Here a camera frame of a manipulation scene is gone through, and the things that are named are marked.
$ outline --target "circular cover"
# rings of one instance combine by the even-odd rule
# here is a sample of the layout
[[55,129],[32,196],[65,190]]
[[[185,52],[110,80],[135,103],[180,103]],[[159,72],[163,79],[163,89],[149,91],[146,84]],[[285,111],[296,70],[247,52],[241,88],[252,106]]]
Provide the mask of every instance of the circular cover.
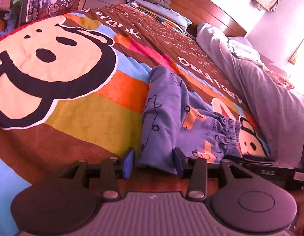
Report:
[[287,228],[297,207],[294,198],[273,185],[232,182],[220,189],[211,200],[214,214],[237,231],[270,233]]
[[36,235],[75,231],[93,216],[96,200],[91,192],[74,180],[53,179],[19,193],[11,213],[22,231]]

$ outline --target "screw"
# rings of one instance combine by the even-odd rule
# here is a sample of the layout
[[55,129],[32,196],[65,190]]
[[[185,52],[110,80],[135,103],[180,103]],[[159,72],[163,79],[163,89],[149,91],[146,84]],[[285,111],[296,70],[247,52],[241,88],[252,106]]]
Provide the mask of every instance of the screw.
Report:
[[116,191],[105,191],[103,197],[106,199],[116,199],[118,197],[118,192]]
[[205,194],[202,191],[191,191],[188,193],[188,196],[194,199],[201,199]]

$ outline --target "colorful bedsheet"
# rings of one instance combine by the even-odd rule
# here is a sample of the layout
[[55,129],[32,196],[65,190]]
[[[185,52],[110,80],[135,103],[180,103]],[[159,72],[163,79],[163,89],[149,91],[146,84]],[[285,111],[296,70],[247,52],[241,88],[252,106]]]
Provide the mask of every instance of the colorful bedsheet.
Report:
[[159,65],[210,111],[241,121],[243,154],[268,154],[249,109],[195,41],[127,5],[36,21],[0,40],[0,236],[17,232],[13,197],[48,173],[129,147],[139,154],[148,73]]

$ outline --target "gray sleeve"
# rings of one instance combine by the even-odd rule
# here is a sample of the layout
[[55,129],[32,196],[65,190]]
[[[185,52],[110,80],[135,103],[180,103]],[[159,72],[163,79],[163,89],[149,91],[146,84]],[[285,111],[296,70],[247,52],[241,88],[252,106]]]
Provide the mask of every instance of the gray sleeve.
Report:
[[304,97],[278,86],[253,63],[235,58],[220,29],[200,25],[196,41],[251,110],[271,155],[278,162],[298,165],[304,143]]

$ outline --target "wooden frame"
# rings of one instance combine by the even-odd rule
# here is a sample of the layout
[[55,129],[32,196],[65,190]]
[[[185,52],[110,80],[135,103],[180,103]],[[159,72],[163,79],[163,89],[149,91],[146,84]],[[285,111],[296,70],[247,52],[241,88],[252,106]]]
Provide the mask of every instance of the wooden frame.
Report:
[[296,51],[293,53],[293,55],[289,58],[289,62],[292,63],[293,65],[296,63],[297,57],[304,50],[304,39],[301,42],[301,44],[298,46]]
[[171,0],[170,8],[193,22],[187,28],[193,36],[197,34],[197,26],[204,21],[220,28],[226,36],[244,37],[246,34],[244,28],[210,0]]

